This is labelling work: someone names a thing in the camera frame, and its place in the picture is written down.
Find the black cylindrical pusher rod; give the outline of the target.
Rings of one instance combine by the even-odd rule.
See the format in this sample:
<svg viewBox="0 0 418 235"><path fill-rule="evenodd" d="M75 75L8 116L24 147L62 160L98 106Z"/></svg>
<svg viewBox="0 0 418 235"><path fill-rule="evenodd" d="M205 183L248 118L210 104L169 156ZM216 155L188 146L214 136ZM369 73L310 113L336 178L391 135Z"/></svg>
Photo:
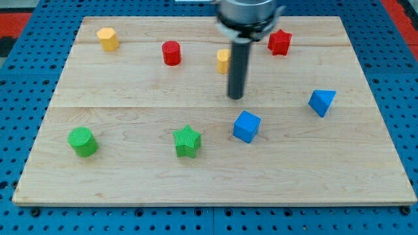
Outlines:
<svg viewBox="0 0 418 235"><path fill-rule="evenodd" d="M227 94L234 100L241 99L244 96L250 51L250 42L231 43L231 60L229 65Z"/></svg>

